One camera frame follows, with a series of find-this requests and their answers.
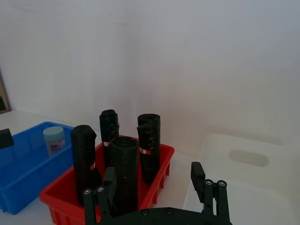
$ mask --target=screw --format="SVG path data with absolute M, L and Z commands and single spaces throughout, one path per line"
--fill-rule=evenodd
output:
M 171 208 L 168 208 L 168 209 L 166 210 L 166 212 L 167 212 L 167 214 L 172 214 L 172 213 L 173 213 L 173 210 L 172 210 Z
M 225 182 L 220 181 L 220 182 L 219 182 L 219 185 L 220 185 L 220 186 L 225 186 L 226 184 L 225 184 Z
M 88 194 L 90 193 L 90 190 L 87 189 L 87 190 L 84 191 L 84 193 L 85 193 L 86 195 L 88 195 Z
M 147 216 L 149 214 L 149 211 L 148 210 L 143 210 L 142 214 L 143 214 L 143 216 Z

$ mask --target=white wall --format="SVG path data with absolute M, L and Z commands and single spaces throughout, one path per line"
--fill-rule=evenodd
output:
M 0 65 L 14 109 L 121 132 L 162 116 L 162 142 L 208 133 L 298 148 L 298 0 L 2 0 Z

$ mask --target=white table surface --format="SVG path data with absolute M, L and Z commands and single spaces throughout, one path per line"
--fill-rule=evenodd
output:
M 12 135 L 24 131 L 45 121 L 67 124 L 51 118 L 29 112 L 11 111 L 0 115 L 0 130 L 9 128 Z M 101 143 L 101 135 L 97 134 L 96 145 Z M 171 160 L 170 176 L 165 180 L 165 188 L 160 192 L 155 207 L 182 208 L 190 184 L 191 162 L 197 161 L 198 156 L 180 153 L 178 150 Z M 36 198 L 16 215 L 3 213 L 0 210 L 0 225 L 52 225 L 48 206 Z

